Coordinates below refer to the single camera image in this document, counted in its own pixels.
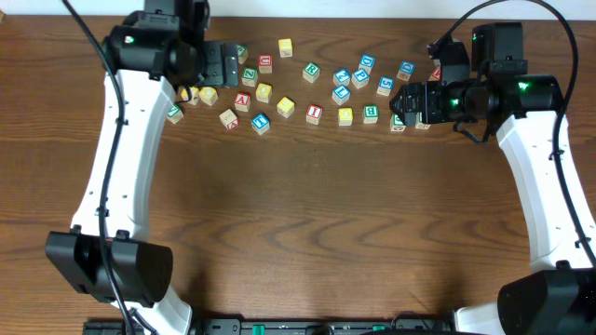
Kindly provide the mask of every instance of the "wooden block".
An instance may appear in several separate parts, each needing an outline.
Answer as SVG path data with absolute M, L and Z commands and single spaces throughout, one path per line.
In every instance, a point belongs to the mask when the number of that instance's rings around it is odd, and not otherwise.
M 192 105 L 197 105 L 199 101 L 198 97 L 198 88 L 197 87 L 190 87 L 190 99 L 188 98 L 188 92 L 186 87 L 180 87 L 180 99 L 182 99 L 186 103 L 190 103 Z
M 183 117 L 183 110 L 180 109 L 180 107 L 175 103 L 169 107 L 168 114 L 166 114 L 166 118 L 174 125 L 177 124 L 178 121 L 182 120 Z
M 365 124 L 376 123 L 379 119 L 379 106 L 364 106 L 364 110 L 362 111 L 362 119 Z
M 346 69 L 342 69 L 333 75 L 333 83 L 336 86 L 348 86 L 350 84 L 350 73 Z
M 217 91 L 213 87 L 203 87 L 201 91 L 198 92 L 198 96 L 209 106 L 212 106 L 213 103 L 217 101 Z
M 225 128 L 230 130 L 238 125 L 238 117 L 232 110 L 227 110 L 220 114 L 220 120 Z
M 251 108 L 251 95 L 249 93 L 238 93 L 234 100 L 237 111 L 248 112 Z
M 333 101 L 335 101 L 338 105 L 343 105 L 346 101 L 348 101 L 350 99 L 350 90 L 349 88 L 341 85 L 339 87 L 336 87 L 333 90 L 332 93 L 332 99 Z
M 432 72 L 428 81 L 440 81 L 440 67 L 436 68 L 435 71 Z
M 244 72 L 242 72 L 242 84 L 250 87 L 257 86 L 257 79 L 259 79 L 259 75 L 257 74 L 257 70 L 253 68 L 244 68 Z
M 259 135 L 263 135 L 267 130 L 269 130 L 269 119 L 263 113 L 256 115 L 252 119 L 252 128 Z
M 292 113 L 294 113 L 294 101 L 288 99 L 288 97 L 283 97 L 278 102 L 278 113 L 280 113 L 283 117 L 288 118 Z
M 369 74 L 364 69 L 357 70 L 352 74 L 352 84 L 357 89 L 363 88 L 369 83 Z
M 371 74 L 375 60 L 375 57 L 364 54 L 360 59 L 360 65 L 358 66 L 358 68 L 366 71 L 367 74 Z
M 271 55 L 259 56 L 259 72 L 261 74 L 271 74 L 273 72 L 273 57 Z
M 422 114 L 418 113 L 418 115 L 416 116 L 416 129 L 427 130 L 429 128 L 430 128 L 430 125 L 422 123 Z
M 237 45 L 238 49 L 238 64 L 244 64 L 249 57 L 249 49 L 243 45 Z
M 398 72 L 398 79 L 401 79 L 405 82 L 410 80 L 410 77 L 413 74 L 413 70 L 416 68 L 414 63 L 410 63 L 408 61 L 403 61 L 400 66 L 400 71 Z
M 320 68 L 314 62 L 309 62 L 305 69 L 302 70 L 302 77 L 311 83 L 317 81 L 320 76 Z
M 337 113 L 337 118 L 339 120 L 340 126 L 352 126 L 352 121 L 354 121 L 352 109 L 349 107 L 340 108 L 339 112 Z
M 388 97 L 389 94 L 391 94 L 391 89 L 393 89 L 394 84 L 395 80 L 393 78 L 382 76 L 381 81 L 379 82 L 379 88 L 376 89 L 376 94 Z
M 391 131 L 404 131 L 406 127 L 401 122 L 400 117 L 397 114 L 391 116 Z
M 259 83 L 257 87 L 257 100 L 265 103 L 269 103 L 271 95 L 273 94 L 273 88 L 268 84 Z
M 279 56 L 281 58 L 291 57 L 293 55 L 291 48 L 291 38 L 279 40 Z
M 318 121 L 320 121 L 320 117 L 323 115 L 323 108 L 317 105 L 310 105 L 308 106 L 308 110 L 306 111 L 306 122 L 311 123 L 313 125 L 318 125 Z

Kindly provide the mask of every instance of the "green block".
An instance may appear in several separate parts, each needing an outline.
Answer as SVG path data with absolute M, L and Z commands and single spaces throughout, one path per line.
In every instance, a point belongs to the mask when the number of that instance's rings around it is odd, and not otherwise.
M 242 78 L 245 79 L 254 79 L 257 75 L 257 70 L 252 68 L 244 68 L 244 72 L 242 73 Z
M 249 51 L 245 46 L 242 46 L 242 45 L 237 45 L 237 49 L 238 49 L 239 57 L 244 56 L 244 54 L 246 54 Z
M 178 105 L 173 104 L 171 105 L 171 107 L 169 107 L 169 111 L 168 111 L 168 117 L 173 117 L 175 114 L 179 113 L 181 111 L 180 107 L 178 107 Z
M 252 335 L 264 335 L 264 326 L 252 326 Z
M 377 105 L 364 106 L 364 116 L 365 117 L 379 117 L 379 106 L 377 106 Z
M 393 126 L 403 126 L 403 122 L 401 122 L 400 117 L 397 114 L 393 114 L 391 118 L 391 124 Z
M 320 68 L 318 67 L 318 65 L 311 61 L 306 65 L 305 71 L 307 74 L 315 75 L 317 74 L 317 72 L 320 71 Z

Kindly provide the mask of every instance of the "white background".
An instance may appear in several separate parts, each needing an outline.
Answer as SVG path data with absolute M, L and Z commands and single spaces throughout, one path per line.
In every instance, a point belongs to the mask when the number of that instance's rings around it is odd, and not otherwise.
M 484 0 L 210 0 L 212 16 L 296 18 L 459 18 Z M 568 20 L 596 20 L 596 0 L 548 0 Z M 144 0 L 71 0 L 83 15 L 128 15 Z M 67 14 L 60 0 L 0 0 L 15 14 Z M 477 19 L 553 20 L 542 7 L 508 1 L 481 10 Z

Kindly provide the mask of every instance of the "brown wooden tabletop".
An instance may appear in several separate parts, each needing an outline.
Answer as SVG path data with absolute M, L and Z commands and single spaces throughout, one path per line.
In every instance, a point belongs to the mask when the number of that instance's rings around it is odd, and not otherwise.
M 85 18 L 102 39 L 122 18 Z M 433 71 L 426 44 L 453 20 L 213 19 L 207 39 L 249 48 L 246 65 L 273 55 L 271 103 L 254 87 L 219 89 L 213 107 L 184 106 L 167 122 L 151 193 L 151 242 L 174 252 L 173 286 L 197 310 L 247 318 L 391 317 L 443 313 L 493 301 L 529 274 L 518 192 L 494 140 L 472 144 L 451 125 L 389 131 L 381 75 L 416 64 Z M 454 35 L 469 42 L 467 21 Z M 580 51 L 569 109 L 571 142 L 591 208 L 596 204 L 596 23 L 574 22 Z M 570 50 L 556 21 L 524 26 L 531 74 L 554 74 L 563 89 Z M 292 58 L 278 39 L 290 37 Z M 352 88 L 351 127 L 338 127 L 332 74 L 376 57 L 372 78 Z M 313 61 L 321 76 L 302 78 Z M 402 82 L 396 83 L 392 96 Z M 251 111 L 226 130 L 218 115 L 250 92 Z M 288 96 L 285 119 L 276 103 Z M 66 232 L 91 171 L 103 114 L 103 69 L 68 17 L 6 17 L 0 25 L 0 333 L 77 334 L 90 318 L 118 311 L 76 294 L 45 257 L 49 231 Z M 318 126 L 306 107 L 324 108 Z M 362 107 L 381 116 L 362 124 Z M 271 118 L 259 136 L 250 118 Z M 473 128 L 482 131 L 482 125 Z

